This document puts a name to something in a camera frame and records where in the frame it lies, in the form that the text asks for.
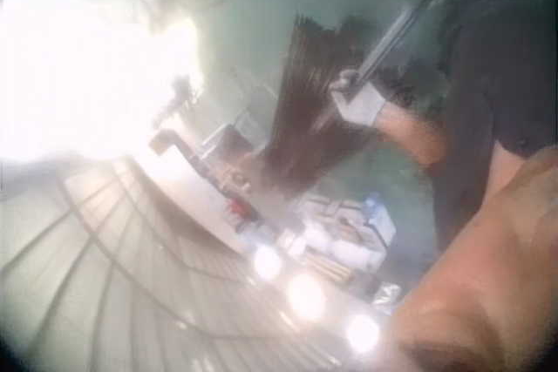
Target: sleeve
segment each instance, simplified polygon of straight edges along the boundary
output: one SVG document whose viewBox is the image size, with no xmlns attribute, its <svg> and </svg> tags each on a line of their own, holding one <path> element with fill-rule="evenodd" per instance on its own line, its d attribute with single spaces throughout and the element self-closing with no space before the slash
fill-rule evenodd
<svg viewBox="0 0 558 372">
<path fill-rule="evenodd" d="M 475 22 L 468 36 L 484 67 L 482 93 L 495 138 L 523 158 L 558 142 L 555 10 L 504 3 Z"/>
</svg>

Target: person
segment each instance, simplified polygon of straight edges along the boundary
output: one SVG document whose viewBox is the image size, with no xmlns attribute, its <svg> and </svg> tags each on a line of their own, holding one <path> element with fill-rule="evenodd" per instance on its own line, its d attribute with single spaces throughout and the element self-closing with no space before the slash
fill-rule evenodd
<svg viewBox="0 0 558 372">
<path fill-rule="evenodd" d="M 555 5 L 480 1 L 459 27 L 442 126 L 386 100 L 370 82 L 347 103 L 354 71 L 331 86 L 345 120 L 373 126 L 430 176 L 442 251 L 526 159 L 558 142 Z"/>
<path fill-rule="evenodd" d="M 391 318 L 372 359 L 355 370 L 532 370 L 551 342 L 556 307 L 553 146 L 528 160 L 467 223 Z"/>
<path fill-rule="evenodd" d="M 453 46 L 443 126 L 370 83 L 347 103 L 354 71 L 332 85 L 345 120 L 375 127 L 429 174 L 445 251 L 363 370 L 530 370 L 554 353 L 546 349 L 558 320 L 555 28 L 553 6 L 475 4 Z"/>
</svg>

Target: black shirt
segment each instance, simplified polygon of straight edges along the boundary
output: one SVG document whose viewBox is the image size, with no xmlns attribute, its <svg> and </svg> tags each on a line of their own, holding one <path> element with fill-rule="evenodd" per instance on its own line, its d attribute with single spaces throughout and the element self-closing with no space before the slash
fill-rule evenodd
<svg viewBox="0 0 558 372">
<path fill-rule="evenodd" d="M 554 4 L 477 2 L 450 62 L 434 216 L 445 249 L 480 209 L 495 141 L 523 158 L 558 142 Z"/>
</svg>

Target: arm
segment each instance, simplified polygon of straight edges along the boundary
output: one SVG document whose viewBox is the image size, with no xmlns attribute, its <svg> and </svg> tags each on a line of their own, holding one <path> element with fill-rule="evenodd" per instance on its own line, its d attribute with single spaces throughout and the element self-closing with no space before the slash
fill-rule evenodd
<svg viewBox="0 0 558 372">
<path fill-rule="evenodd" d="M 446 154 L 444 135 L 434 123 L 415 117 L 391 102 L 386 102 L 374 127 L 426 170 Z"/>
<path fill-rule="evenodd" d="M 554 148 L 465 227 L 392 318 L 386 347 L 432 371 L 524 368 L 556 324 L 557 254 Z"/>
<path fill-rule="evenodd" d="M 351 85 L 355 74 L 354 71 L 343 71 L 340 79 L 331 85 L 333 101 L 344 120 L 378 129 L 426 170 L 442 160 L 446 144 L 440 129 L 386 101 L 371 82 L 367 82 L 347 103 L 343 91 Z"/>
</svg>

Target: hand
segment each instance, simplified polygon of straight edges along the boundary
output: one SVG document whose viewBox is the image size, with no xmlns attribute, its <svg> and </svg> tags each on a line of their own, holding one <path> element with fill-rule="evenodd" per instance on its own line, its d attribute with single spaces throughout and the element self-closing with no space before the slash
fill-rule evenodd
<svg viewBox="0 0 558 372">
<path fill-rule="evenodd" d="M 385 105 L 385 99 L 371 82 L 361 89 L 357 96 L 347 103 L 345 93 L 354 85 L 358 76 L 355 70 L 345 70 L 330 86 L 331 96 L 345 121 L 352 124 L 374 126 L 378 114 Z"/>
</svg>

